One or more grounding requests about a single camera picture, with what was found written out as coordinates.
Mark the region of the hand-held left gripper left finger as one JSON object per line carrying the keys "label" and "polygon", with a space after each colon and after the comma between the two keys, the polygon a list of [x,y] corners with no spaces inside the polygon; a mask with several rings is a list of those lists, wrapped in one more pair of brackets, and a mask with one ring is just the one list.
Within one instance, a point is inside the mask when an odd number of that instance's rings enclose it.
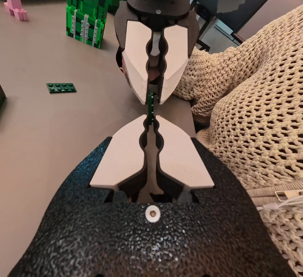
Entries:
{"label": "hand-held left gripper left finger", "polygon": [[119,190],[123,182],[143,168],[145,153],[139,139],[144,133],[146,118],[146,114],[141,115],[112,136],[89,183],[91,187]]}

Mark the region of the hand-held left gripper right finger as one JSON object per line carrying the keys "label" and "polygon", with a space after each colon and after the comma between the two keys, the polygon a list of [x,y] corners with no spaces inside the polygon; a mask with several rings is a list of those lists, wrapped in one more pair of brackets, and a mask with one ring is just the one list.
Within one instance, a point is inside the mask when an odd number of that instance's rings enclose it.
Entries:
{"label": "hand-held left gripper right finger", "polygon": [[155,134],[159,188],[183,191],[214,187],[191,137],[185,131],[156,115]]}

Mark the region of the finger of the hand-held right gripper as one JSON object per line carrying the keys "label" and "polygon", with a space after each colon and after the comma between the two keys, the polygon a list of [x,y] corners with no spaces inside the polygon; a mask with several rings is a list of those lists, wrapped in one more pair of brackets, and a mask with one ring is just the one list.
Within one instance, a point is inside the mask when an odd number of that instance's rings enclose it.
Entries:
{"label": "finger of the hand-held right gripper", "polygon": [[131,88],[143,105],[146,104],[149,80],[147,46],[152,41],[152,37],[152,30],[141,22],[127,21],[125,48],[122,52],[122,58]]}
{"label": "finger of the hand-held right gripper", "polygon": [[174,92],[188,63],[187,28],[170,26],[163,30],[165,44],[163,82],[159,103],[162,105]]}

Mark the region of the dark green brick plate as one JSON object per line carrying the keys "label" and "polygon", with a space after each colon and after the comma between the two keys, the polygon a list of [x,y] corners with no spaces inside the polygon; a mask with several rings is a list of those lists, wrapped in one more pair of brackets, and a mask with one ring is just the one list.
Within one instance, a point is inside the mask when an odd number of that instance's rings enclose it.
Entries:
{"label": "dark green brick plate", "polygon": [[49,93],[75,93],[77,92],[73,83],[47,83]]}
{"label": "dark green brick plate", "polygon": [[147,105],[148,105],[148,122],[152,125],[154,122],[154,101],[157,100],[157,93],[149,90],[147,94]]}

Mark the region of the person's right forearm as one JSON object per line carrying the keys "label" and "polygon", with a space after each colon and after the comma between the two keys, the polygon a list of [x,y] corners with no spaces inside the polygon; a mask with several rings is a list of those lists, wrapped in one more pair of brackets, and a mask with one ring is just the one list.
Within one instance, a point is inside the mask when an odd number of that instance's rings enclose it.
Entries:
{"label": "person's right forearm", "polygon": [[214,54],[195,48],[174,95],[191,101],[194,120],[208,124],[217,102],[250,78],[261,60],[249,45]]}

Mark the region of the person's right hand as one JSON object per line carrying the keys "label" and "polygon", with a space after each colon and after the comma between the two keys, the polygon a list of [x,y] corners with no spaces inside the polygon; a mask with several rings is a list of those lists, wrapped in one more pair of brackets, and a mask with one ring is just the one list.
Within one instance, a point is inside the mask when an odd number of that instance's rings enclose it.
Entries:
{"label": "person's right hand", "polygon": [[[149,67],[148,75],[149,75],[150,83],[152,83],[153,85],[157,84],[158,81],[157,78],[160,76],[160,72],[158,70],[158,61],[159,61],[159,55],[157,56],[150,55],[150,67]],[[128,86],[131,87],[128,78],[127,68],[121,53],[116,53],[116,63],[119,69],[121,70],[121,72],[124,74]]]}

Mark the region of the tall green blocky brick figure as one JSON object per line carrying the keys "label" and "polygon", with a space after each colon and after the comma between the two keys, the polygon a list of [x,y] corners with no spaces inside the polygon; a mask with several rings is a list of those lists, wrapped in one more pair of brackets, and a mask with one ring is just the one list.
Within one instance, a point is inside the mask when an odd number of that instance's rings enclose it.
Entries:
{"label": "tall green blocky brick figure", "polygon": [[110,0],[67,0],[66,35],[100,49]]}

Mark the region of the black metal table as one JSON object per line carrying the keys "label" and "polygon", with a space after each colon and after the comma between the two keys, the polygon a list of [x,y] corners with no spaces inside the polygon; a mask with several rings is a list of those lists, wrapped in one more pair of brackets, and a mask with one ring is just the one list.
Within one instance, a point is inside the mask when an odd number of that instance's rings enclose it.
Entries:
{"label": "black metal table", "polygon": [[262,0],[259,6],[233,31],[240,44],[255,35],[265,25],[303,4],[303,0]]}

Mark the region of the pink brick pig figure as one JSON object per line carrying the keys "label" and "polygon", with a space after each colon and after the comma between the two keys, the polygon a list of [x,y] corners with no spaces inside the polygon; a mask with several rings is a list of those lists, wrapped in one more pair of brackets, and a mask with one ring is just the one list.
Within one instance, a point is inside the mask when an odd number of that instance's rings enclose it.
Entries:
{"label": "pink brick pig figure", "polygon": [[14,16],[19,21],[28,21],[28,14],[22,7],[21,0],[7,0],[4,3],[7,13]]}

